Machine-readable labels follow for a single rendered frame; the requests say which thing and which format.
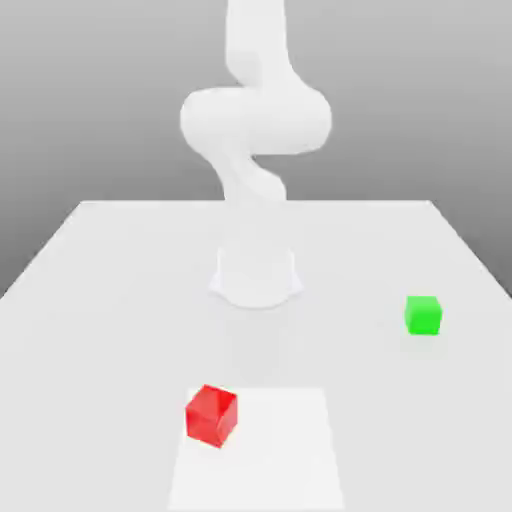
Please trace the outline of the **small red cube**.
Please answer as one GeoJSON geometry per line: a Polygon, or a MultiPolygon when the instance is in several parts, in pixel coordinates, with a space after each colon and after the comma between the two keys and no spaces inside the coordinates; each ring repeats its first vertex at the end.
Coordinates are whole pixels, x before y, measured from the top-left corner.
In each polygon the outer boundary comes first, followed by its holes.
{"type": "Polygon", "coordinates": [[[188,437],[221,448],[238,423],[238,395],[203,385],[185,407],[188,437]]]}

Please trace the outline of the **small green cube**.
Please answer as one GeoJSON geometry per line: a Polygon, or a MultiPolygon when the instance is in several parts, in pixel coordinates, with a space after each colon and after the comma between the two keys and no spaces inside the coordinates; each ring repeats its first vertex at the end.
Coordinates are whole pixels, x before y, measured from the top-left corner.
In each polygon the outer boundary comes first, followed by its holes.
{"type": "Polygon", "coordinates": [[[443,309],[436,296],[409,295],[406,298],[404,321],[411,335],[437,335],[443,309]]]}

